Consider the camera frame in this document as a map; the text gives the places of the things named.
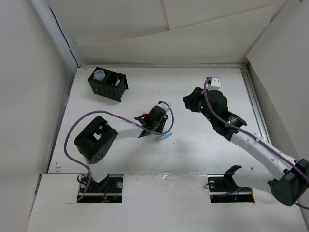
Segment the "blue highlighter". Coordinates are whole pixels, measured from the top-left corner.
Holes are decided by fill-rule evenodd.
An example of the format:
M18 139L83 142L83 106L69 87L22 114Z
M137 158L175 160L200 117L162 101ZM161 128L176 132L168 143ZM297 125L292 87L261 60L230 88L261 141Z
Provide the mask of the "blue highlighter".
M167 133L165 133L165 134L163 134L163 135L157 136L157 137L154 139L154 141L155 141L156 143L161 142L161 141L163 141L163 140L169 138L171 135L172 135L172 131L169 131L169 132L167 132Z

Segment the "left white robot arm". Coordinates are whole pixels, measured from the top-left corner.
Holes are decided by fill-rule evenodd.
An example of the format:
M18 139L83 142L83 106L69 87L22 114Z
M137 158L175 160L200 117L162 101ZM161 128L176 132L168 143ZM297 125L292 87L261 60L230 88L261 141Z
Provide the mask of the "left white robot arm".
M104 191L108 185L109 175L103 167L103 159L114 141L162 134L168 111L169 107L161 101L149 113L135 117L133 122L124 119L108 122L97 116L77 135L74 144L90 169L91 186L96 191Z

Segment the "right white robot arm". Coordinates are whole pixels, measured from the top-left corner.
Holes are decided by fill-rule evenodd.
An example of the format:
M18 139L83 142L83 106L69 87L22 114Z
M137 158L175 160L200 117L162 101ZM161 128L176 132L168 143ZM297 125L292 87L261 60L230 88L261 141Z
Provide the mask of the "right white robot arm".
M245 150L268 170L261 174L246 173L240 170L240 165L234 165L224 174L226 189L259 189L271 193L285 206L296 204L308 190L309 162L306 159L295 160L249 131L246 121L229 111L227 98L222 92L196 87L183 98L183 102L186 109L202 113L219 135Z

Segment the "black two-compartment organizer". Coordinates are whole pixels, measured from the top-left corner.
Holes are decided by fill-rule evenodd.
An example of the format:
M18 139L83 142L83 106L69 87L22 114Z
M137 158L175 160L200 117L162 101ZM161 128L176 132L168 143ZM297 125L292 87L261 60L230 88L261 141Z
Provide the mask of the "black two-compartment organizer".
M93 79L93 73L95 70L104 70L105 79L103 81L97 81ZM121 102L121 97L126 89L129 89L127 77L125 74L107 70L101 67L96 67L88 78L88 83L94 94L103 96L108 99L112 99ZM115 82L120 80L118 86L115 86Z

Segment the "aluminium rail right edge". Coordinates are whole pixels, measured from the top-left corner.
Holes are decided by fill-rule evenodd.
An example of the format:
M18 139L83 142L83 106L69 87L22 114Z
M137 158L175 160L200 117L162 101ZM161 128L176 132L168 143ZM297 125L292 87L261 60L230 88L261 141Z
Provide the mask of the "aluminium rail right edge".
M249 101L253 109L258 133L260 136L263 136L268 143L272 144L249 70L246 66L242 67L240 70L246 86Z

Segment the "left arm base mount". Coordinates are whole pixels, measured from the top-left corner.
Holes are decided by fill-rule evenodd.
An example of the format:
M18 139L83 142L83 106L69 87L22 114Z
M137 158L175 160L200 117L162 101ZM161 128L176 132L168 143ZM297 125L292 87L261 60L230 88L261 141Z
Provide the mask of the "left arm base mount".
M77 203L121 203L123 190L123 175L110 175L100 184L91 180L88 183L88 176L79 174L77 176L79 189Z

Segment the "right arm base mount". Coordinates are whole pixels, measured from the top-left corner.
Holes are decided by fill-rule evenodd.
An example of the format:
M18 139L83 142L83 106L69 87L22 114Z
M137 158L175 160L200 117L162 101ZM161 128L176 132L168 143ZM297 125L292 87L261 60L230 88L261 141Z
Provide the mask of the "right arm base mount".
M207 189L211 203L255 203L253 191L249 187L240 187L232 179L240 165L234 165L224 174L208 174Z

